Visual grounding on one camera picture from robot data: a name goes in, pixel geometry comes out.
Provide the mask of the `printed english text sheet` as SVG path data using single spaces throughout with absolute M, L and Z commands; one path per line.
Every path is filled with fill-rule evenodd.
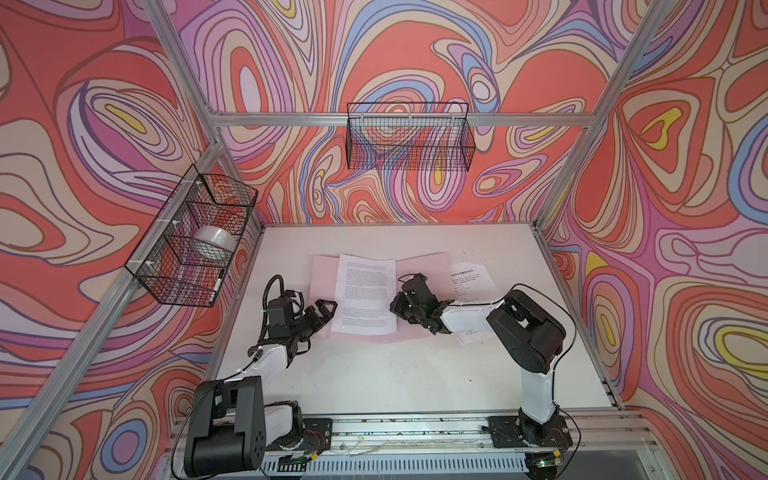
M 396 260 L 342 254 L 339 257 L 331 331 L 359 336 L 385 336 L 397 331 L 390 311 L 396 296 Z

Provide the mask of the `pink file folder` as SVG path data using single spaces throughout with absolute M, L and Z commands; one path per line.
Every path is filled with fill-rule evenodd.
M 312 263 L 309 300 L 333 300 L 338 273 L 338 257 L 315 255 Z M 398 259 L 397 276 L 409 273 L 421 273 L 427 277 L 427 286 L 438 300 L 455 300 L 455 290 L 451 279 L 450 256 L 448 253 Z M 392 344 L 431 337 L 432 334 L 420 325 L 412 325 L 405 320 L 397 320 L 397 330 L 387 335 L 354 335 L 334 332 L 331 324 L 325 325 L 318 336 L 328 341 L 365 342 L 374 344 Z

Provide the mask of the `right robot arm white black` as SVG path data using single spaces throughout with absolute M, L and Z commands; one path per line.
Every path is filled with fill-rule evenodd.
M 555 370 L 566 354 L 567 331 L 527 294 L 531 287 L 517 283 L 498 300 L 466 303 L 438 299 L 421 273 L 406 274 L 398 282 L 400 291 L 390 304 L 390 312 L 397 318 L 434 335 L 472 331 L 496 336 L 522 369 L 520 441 L 532 447 L 544 445 L 562 419 L 555 402 Z

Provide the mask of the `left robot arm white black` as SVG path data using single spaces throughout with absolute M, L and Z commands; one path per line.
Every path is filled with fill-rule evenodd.
M 183 464 L 171 469 L 172 478 L 212 479 L 260 470 L 271 450 L 286 453 L 281 466 L 303 467 L 329 449 L 330 420 L 307 423 L 296 400 L 268 402 L 265 391 L 310 350 L 312 336 L 337 308 L 335 301 L 323 299 L 306 306 L 303 295 L 292 290 L 263 302 L 261 331 L 246 366 L 197 387 L 182 425 Z

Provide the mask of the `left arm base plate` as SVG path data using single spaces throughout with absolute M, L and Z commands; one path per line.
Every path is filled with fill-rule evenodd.
M 332 433 L 331 418 L 304 419 L 300 428 L 276 441 L 277 449 L 303 455 L 320 454 L 332 446 Z

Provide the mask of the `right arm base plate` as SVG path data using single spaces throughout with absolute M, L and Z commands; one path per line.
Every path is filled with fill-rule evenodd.
M 569 427 L 560 415 L 539 424 L 525 415 L 490 416 L 481 431 L 491 436 L 494 448 L 568 450 L 574 445 Z

